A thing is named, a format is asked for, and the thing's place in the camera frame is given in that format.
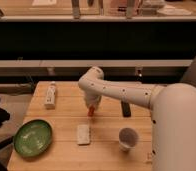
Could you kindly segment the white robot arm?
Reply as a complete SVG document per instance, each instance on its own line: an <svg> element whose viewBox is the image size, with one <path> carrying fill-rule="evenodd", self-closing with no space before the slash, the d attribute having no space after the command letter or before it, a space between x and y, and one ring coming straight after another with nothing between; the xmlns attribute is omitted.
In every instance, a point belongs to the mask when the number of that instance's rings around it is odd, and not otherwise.
<svg viewBox="0 0 196 171"><path fill-rule="evenodd" d="M196 171L196 87L107 81L99 67L78 81L88 107L103 96L151 111L152 171Z"/></svg>

